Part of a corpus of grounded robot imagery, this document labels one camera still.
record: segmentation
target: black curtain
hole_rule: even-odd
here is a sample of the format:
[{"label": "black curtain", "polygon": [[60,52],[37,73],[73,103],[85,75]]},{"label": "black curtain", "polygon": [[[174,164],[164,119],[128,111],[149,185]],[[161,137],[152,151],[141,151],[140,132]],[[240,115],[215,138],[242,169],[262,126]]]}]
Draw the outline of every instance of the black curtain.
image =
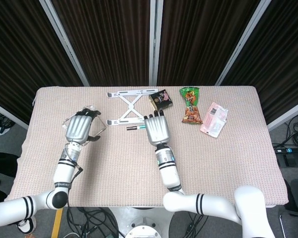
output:
[{"label": "black curtain", "polygon": [[252,85],[267,123],[298,104],[298,0],[272,0],[222,85]]},{"label": "black curtain", "polygon": [[150,0],[53,0],[91,86],[149,84]]},{"label": "black curtain", "polygon": [[38,0],[0,0],[0,106],[28,123],[36,91],[82,86]]},{"label": "black curtain", "polygon": [[164,0],[158,85],[214,85],[259,0]]}]

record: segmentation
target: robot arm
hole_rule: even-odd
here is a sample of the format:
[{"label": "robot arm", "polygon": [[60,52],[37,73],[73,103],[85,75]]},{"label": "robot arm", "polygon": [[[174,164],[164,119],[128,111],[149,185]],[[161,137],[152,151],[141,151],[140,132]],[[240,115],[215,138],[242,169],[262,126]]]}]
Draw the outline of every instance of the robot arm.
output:
[{"label": "robot arm", "polygon": [[66,205],[74,170],[77,167],[78,173],[82,171],[77,165],[82,145],[89,140],[96,141],[100,138],[88,135],[91,122],[99,114],[99,111],[84,108],[71,117],[66,132],[69,143],[65,145],[54,173],[55,189],[34,196],[0,202],[0,226],[15,223],[20,231],[28,234],[35,229],[33,216],[38,210],[60,209]]},{"label": "robot arm", "polygon": [[176,169],[171,148],[167,121],[160,111],[144,117],[148,139],[156,146],[156,158],[162,182],[170,191],[163,198],[163,205],[170,212],[189,211],[215,216],[242,225],[243,238],[274,238],[266,214],[263,193],[252,186],[239,187],[234,194],[234,207],[226,198],[207,194],[185,195]]}]

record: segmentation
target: chip bag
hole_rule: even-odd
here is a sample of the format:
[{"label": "chip bag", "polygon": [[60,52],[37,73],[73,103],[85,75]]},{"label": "chip bag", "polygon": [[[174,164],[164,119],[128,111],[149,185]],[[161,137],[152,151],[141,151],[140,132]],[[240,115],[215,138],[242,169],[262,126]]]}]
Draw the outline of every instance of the chip bag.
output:
[{"label": "chip bag", "polygon": [[182,119],[183,123],[190,123],[190,124],[202,123],[199,109],[197,107],[197,103],[199,99],[199,91],[200,89],[196,87],[185,87],[180,89],[180,93],[184,97],[186,102],[185,115]]}]

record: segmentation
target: small black package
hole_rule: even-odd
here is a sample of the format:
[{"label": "small black package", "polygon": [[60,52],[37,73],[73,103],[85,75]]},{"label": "small black package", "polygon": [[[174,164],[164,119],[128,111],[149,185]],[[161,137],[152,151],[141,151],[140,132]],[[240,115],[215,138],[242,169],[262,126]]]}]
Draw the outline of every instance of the small black package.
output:
[{"label": "small black package", "polygon": [[154,109],[157,111],[172,106],[172,100],[165,89],[149,95],[149,100],[151,101]]}]

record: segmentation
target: marker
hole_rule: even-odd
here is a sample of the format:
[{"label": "marker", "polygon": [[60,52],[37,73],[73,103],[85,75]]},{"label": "marker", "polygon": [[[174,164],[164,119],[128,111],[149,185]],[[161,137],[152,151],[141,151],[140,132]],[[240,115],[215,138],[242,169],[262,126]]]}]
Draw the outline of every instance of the marker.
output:
[{"label": "marker", "polygon": [[144,129],[146,125],[135,125],[135,126],[130,126],[127,128],[127,130],[139,130],[139,129]]}]

